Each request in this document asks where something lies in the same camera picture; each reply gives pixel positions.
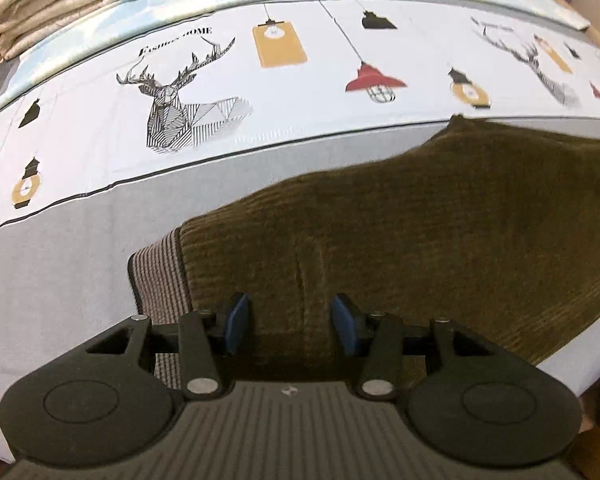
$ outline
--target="yellow lamp print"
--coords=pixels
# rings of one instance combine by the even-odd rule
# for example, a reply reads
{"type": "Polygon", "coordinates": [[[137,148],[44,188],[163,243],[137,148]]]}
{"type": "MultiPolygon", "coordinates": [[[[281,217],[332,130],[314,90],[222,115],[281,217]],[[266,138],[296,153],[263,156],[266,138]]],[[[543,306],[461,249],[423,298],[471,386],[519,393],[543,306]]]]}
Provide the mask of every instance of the yellow lamp print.
{"type": "Polygon", "coordinates": [[[267,21],[253,27],[253,40],[258,49],[263,68],[297,65],[306,62],[300,39],[289,22],[272,20],[267,11],[267,21]]]}
{"type": "Polygon", "coordinates": [[[38,173],[38,164],[40,162],[35,157],[32,158],[24,169],[22,178],[13,186],[11,201],[16,209],[29,205],[31,199],[38,192],[40,184],[42,184],[42,177],[38,173]]]}
{"type": "Polygon", "coordinates": [[[449,75],[452,79],[451,91],[463,103],[474,108],[491,108],[491,99],[487,92],[470,81],[466,74],[452,68],[449,75]]]}
{"type": "Polygon", "coordinates": [[[549,55],[549,57],[554,60],[556,65],[560,67],[560,70],[566,72],[567,74],[573,74],[573,70],[571,70],[571,67],[567,65],[565,60],[563,60],[560,57],[560,54],[558,54],[555,51],[555,49],[547,42],[547,40],[540,38],[536,34],[534,34],[534,38],[536,39],[536,43],[540,45],[540,48],[542,48],[542,50],[544,50],[549,55]]]}

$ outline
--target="mattress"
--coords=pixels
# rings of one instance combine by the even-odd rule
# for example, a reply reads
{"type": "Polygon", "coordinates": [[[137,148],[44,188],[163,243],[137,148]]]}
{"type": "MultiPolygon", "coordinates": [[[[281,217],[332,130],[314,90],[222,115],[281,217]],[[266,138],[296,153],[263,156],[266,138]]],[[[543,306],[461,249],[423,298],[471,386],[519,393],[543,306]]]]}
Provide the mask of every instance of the mattress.
{"type": "MultiPolygon", "coordinates": [[[[600,138],[600,50],[556,7],[127,0],[3,64],[0,398],[134,314],[129,256],[192,216],[453,114],[600,138]]],[[[600,320],[541,368],[582,393],[600,320]]]]}

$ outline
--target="brown towel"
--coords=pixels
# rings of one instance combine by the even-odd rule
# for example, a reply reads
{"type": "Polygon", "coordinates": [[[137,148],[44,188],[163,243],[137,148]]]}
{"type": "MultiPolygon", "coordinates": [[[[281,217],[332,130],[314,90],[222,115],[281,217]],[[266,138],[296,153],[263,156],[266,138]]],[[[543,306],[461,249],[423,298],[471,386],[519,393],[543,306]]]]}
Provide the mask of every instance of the brown towel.
{"type": "Polygon", "coordinates": [[[579,434],[566,459],[587,480],[600,480],[600,428],[579,434]]]}
{"type": "Polygon", "coordinates": [[[337,292],[410,324],[453,318],[537,364],[600,316],[600,140],[455,116],[418,148],[285,180],[174,236],[184,270],[152,258],[154,281],[184,272],[194,306],[252,297],[244,375],[340,376],[337,292]]]}

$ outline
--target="geometric deer illustration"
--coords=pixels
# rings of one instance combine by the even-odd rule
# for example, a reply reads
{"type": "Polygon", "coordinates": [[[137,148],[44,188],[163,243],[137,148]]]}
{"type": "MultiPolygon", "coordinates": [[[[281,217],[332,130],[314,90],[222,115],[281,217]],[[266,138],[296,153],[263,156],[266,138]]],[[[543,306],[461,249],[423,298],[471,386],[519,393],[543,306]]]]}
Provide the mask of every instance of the geometric deer illustration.
{"type": "Polygon", "coordinates": [[[504,52],[509,52],[517,61],[527,65],[536,77],[540,80],[540,82],[544,85],[544,87],[551,93],[552,96],[563,106],[567,108],[573,108],[580,105],[580,100],[578,96],[573,91],[573,88],[564,83],[558,83],[550,79],[549,77],[540,70],[540,62],[538,61],[538,49],[534,44],[525,44],[523,45],[525,49],[525,53],[520,54],[515,49],[507,46],[504,41],[498,40],[495,41],[487,35],[487,28],[499,28],[502,30],[506,30],[507,32],[512,32],[512,29],[509,27],[501,27],[499,25],[493,25],[491,23],[479,23],[475,18],[472,18],[472,21],[476,25],[480,25],[483,27],[482,30],[482,38],[489,44],[494,47],[503,50],[504,52]]]}
{"type": "Polygon", "coordinates": [[[202,38],[213,46],[211,54],[207,54],[202,62],[195,54],[191,54],[191,64],[168,85],[158,83],[153,74],[148,74],[148,65],[138,75],[134,69],[142,63],[142,59],[129,69],[124,79],[116,74],[121,85],[137,84],[142,94],[154,98],[147,122],[146,145],[159,153],[173,153],[184,146],[198,146],[212,135],[235,130],[242,120],[251,113],[247,101],[232,97],[208,104],[183,104],[178,92],[191,83],[197,70],[220,59],[234,46],[235,38],[221,50],[217,43],[202,38]]]}

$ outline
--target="black lamp print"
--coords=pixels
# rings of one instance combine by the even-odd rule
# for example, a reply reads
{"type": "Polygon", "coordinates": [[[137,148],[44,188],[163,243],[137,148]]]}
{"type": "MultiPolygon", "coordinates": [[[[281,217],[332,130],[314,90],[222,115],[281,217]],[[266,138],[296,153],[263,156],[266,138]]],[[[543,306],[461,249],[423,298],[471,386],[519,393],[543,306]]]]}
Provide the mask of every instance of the black lamp print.
{"type": "Polygon", "coordinates": [[[38,118],[38,116],[40,115],[40,105],[38,104],[39,101],[40,99],[36,99],[35,101],[33,101],[31,106],[29,107],[29,110],[27,110],[27,112],[24,114],[24,117],[20,121],[20,126],[18,126],[19,128],[26,126],[27,124],[35,121],[38,118]]]}
{"type": "Polygon", "coordinates": [[[359,0],[356,0],[356,3],[362,7],[362,11],[364,16],[362,18],[362,27],[363,28],[371,28],[371,29],[391,29],[397,28],[392,22],[390,22],[384,16],[378,16],[376,13],[371,10],[367,10],[366,7],[360,3],[359,0]]]}
{"type": "Polygon", "coordinates": [[[575,59],[581,59],[580,54],[578,54],[573,48],[571,48],[566,41],[564,42],[564,46],[567,47],[567,50],[575,59]]]}
{"type": "Polygon", "coordinates": [[[406,88],[404,81],[396,79],[395,77],[385,76],[376,67],[365,62],[360,56],[360,53],[356,47],[351,43],[349,37],[345,34],[344,30],[336,19],[331,15],[322,2],[320,2],[322,8],[331,17],[336,26],[340,29],[340,32],[349,43],[349,46],[355,52],[356,56],[360,60],[360,68],[358,69],[358,77],[349,81],[345,86],[345,92],[352,92],[356,90],[365,90],[369,98],[378,104],[385,104],[395,101],[394,88],[406,88]]]}
{"type": "Polygon", "coordinates": [[[449,71],[451,77],[451,91],[463,103],[474,108],[491,108],[491,99],[487,92],[473,81],[470,81],[464,72],[455,68],[449,71]]]}

